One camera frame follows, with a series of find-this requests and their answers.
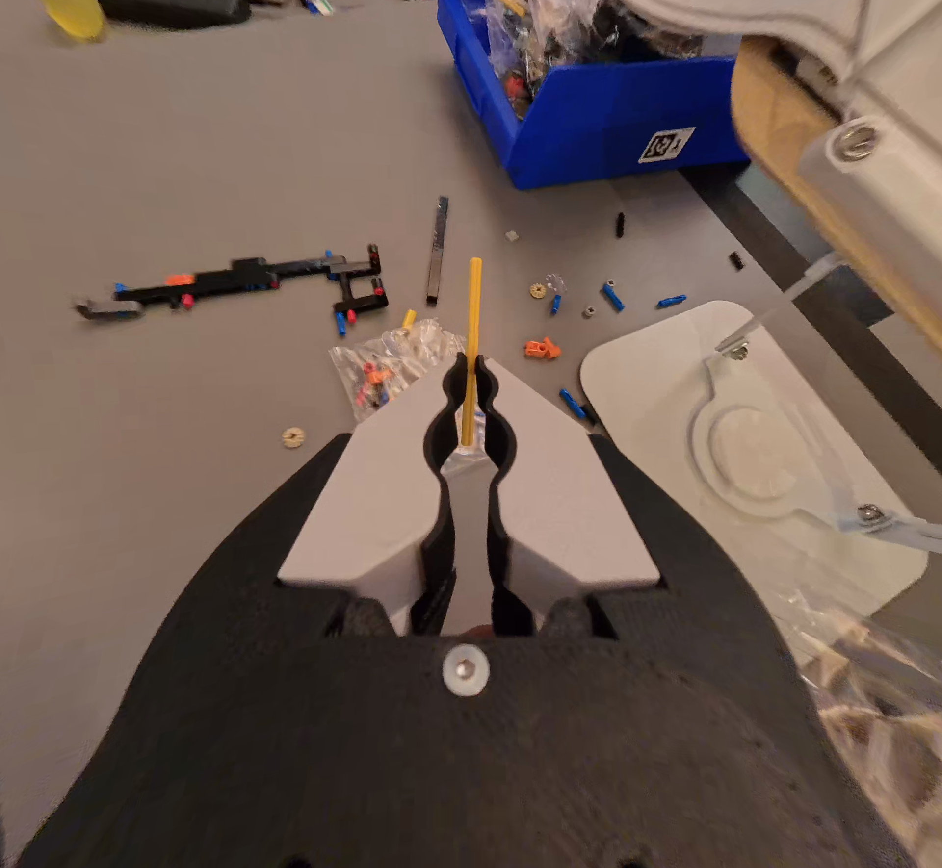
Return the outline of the clear acrylic stand bracket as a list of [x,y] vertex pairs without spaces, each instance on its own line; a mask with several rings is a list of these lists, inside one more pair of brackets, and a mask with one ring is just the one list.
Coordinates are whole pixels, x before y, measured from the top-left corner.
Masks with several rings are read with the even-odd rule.
[[750,338],[778,309],[750,318],[703,361],[711,398],[689,426],[700,477],[751,517],[804,514],[844,535],[940,554],[939,524],[857,499],[849,470],[814,414],[777,396],[749,357]]

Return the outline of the long black lego beam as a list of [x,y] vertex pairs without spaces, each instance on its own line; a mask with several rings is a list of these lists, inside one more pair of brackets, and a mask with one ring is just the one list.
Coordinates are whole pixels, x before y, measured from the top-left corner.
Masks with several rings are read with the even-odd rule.
[[449,198],[447,196],[440,196],[435,208],[430,247],[429,272],[426,286],[426,304],[430,307],[436,306],[438,304],[440,296],[448,207]]

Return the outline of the small clear lego parts bag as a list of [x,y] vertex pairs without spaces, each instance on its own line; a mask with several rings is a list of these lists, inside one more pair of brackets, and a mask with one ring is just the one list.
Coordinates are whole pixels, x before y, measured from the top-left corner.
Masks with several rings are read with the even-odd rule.
[[356,425],[396,400],[440,364],[465,350],[465,336],[438,319],[417,319],[361,344],[340,345],[330,355]]

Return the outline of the black lego beam assembly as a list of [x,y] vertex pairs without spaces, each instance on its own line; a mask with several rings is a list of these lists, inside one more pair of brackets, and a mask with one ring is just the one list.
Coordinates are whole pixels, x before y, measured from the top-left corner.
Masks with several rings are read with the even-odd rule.
[[73,309],[88,321],[129,321],[157,306],[190,311],[203,300],[274,292],[285,281],[317,275],[327,277],[338,287],[333,313],[341,337],[361,314],[389,306],[379,250],[372,244],[367,247],[366,259],[359,262],[330,253],[287,262],[244,258],[232,260],[226,269],[174,275],[159,286],[129,288],[116,284],[110,299],[80,299]]

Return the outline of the long yellow lego axle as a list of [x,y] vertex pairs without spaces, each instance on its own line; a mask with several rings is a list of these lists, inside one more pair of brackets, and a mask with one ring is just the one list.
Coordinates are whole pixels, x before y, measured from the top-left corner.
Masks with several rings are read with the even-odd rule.
[[466,333],[466,383],[465,401],[462,412],[461,446],[473,445],[476,433],[476,367],[479,344],[479,320],[481,308],[481,287],[483,262],[479,257],[471,258],[468,276],[468,309]]

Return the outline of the blue plastic bin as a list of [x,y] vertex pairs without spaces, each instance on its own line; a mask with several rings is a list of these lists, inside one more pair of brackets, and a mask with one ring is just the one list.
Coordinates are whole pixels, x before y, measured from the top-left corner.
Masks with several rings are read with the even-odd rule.
[[[732,121],[735,57],[561,67],[518,121],[489,61],[487,35],[466,5],[437,17],[465,94],[515,187],[535,189],[679,167],[744,163]],[[673,161],[638,163],[654,132],[695,127]]]

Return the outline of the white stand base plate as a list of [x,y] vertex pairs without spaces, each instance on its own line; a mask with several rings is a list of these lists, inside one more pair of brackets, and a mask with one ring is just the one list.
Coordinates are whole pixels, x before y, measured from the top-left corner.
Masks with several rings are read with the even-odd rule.
[[[806,585],[871,615],[940,554],[844,535],[804,514],[748,516],[719,498],[695,468],[689,426],[711,398],[703,361],[750,318],[747,309],[714,300],[602,344],[583,360],[582,390],[619,450],[700,522],[756,592],[772,582]],[[912,516],[765,328],[752,335],[749,351],[777,396],[814,414],[857,499]]]

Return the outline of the yellow disc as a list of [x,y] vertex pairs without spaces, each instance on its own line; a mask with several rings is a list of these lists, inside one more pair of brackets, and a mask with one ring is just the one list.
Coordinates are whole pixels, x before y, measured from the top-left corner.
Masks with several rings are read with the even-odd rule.
[[41,0],[54,24],[69,38],[91,42],[105,31],[105,15],[97,0]]

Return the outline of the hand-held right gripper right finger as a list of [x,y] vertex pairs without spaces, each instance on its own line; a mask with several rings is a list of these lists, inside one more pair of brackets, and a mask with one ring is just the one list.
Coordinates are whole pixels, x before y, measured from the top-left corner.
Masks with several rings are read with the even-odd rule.
[[488,493],[492,627],[527,637],[563,600],[646,590],[660,572],[593,435],[492,358],[477,358]]

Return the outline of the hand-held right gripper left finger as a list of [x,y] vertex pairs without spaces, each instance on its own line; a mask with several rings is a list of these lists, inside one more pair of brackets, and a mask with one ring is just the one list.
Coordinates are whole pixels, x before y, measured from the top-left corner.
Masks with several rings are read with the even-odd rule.
[[398,635],[437,636],[456,583],[445,462],[460,444],[464,353],[350,434],[278,572],[289,587],[374,600]]

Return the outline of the black white tag sticker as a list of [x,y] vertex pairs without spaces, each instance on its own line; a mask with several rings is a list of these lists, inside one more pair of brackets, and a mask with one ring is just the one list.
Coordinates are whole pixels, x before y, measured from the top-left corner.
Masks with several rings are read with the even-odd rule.
[[654,132],[647,142],[638,163],[655,164],[677,159],[695,132],[695,127]]

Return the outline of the large clear plastic bag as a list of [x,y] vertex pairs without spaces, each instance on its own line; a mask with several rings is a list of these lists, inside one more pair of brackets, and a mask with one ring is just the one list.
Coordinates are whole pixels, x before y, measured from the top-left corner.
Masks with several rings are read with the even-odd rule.
[[939,867],[940,658],[806,585],[760,597],[843,762],[916,864]]

